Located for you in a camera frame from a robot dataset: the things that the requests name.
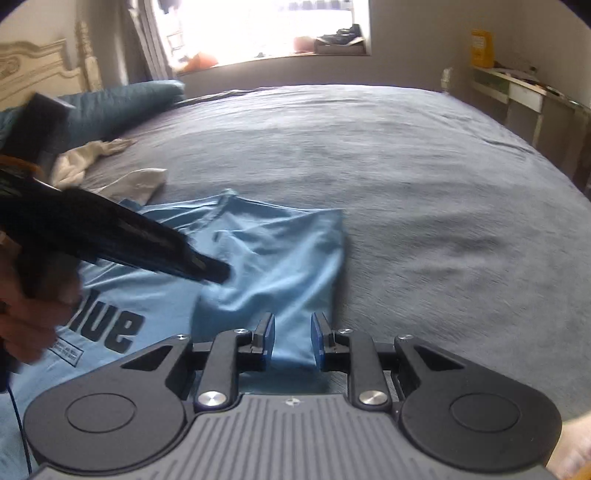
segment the metal screw head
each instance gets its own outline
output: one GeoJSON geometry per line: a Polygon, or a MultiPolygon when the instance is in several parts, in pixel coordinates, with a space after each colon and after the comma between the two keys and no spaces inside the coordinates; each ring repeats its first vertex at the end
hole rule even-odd
{"type": "Polygon", "coordinates": [[[220,405],[226,403],[226,400],[228,400],[227,396],[225,396],[222,392],[217,392],[215,390],[204,392],[197,398],[199,404],[203,405],[204,407],[219,407],[220,405]]]}
{"type": "Polygon", "coordinates": [[[383,405],[388,396],[380,390],[368,390],[359,395],[359,401],[364,405],[383,405]]]}
{"type": "Polygon", "coordinates": [[[289,407],[297,407],[301,403],[299,398],[291,397],[285,401],[285,404],[289,407]]]}

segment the bedpost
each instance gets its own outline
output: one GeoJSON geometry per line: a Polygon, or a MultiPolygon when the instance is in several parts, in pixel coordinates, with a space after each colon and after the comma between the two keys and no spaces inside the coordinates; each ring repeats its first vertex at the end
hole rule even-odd
{"type": "Polygon", "coordinates": [[[76,37],[78,40],[80,67],[84,72],[86,87],[89,92],[102,90],[103,82],[100,78],[99,64],[92,51],[92,45],[90,44],[88,25],[83,20],[79,21],[76,25],[76,37]]]}

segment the t-shirt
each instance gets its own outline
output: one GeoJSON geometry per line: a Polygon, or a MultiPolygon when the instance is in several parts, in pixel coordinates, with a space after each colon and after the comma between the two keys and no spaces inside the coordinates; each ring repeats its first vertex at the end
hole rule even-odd
{"type": "MultiPolygon", "coordinates": [[[[333,284],[343,261],[341,210],[302,210],[240,198],[232,191],[190,202],[138,209],[188,236],[202,254],[229,263],[230,279],[199,283],[107,261],[83,264],[84,292],[58,340],[33,366],[12,376],[21,416],[41,392],[179,333],[194,342],[224,330],[254,329],[275,314],[270,373],[244,375],[242,391],[318,390],[310,316],[331,314],[333,284]],[[281,385],[281,378],[290,378],[281,385]]],[[[21,479],[27,469],[18,425],[7,394],[0,395],[0,471],[21,479]]]]}

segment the gray bedspread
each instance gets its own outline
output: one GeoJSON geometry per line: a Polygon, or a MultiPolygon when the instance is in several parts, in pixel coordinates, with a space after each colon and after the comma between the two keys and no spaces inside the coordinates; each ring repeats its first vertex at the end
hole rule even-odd
{"type": "Polygon", "coordinates": [[[413,333],[591,408],[591,205],[546,159],[449,96],[283,87],[185,106],[131,131],[86,187],[169,170],[154,203],[226,188],[346,211],[335,322],[413,333]]]}

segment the pillow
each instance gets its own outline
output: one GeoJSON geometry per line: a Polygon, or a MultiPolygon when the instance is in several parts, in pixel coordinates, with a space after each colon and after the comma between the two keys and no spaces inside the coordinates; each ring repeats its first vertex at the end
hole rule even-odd
{"type": "MultiPolygon", "coordinates": [[[[93,140],[113,140],[168,110],[184,100],[184,85],[176,80],[155,80],[60,98],[76,107],[68,120],[69,140],[64,148],[67,151],[93,140]]],[[[0,112],[0,144],[4,143],[21,108],[0,112]]]]}

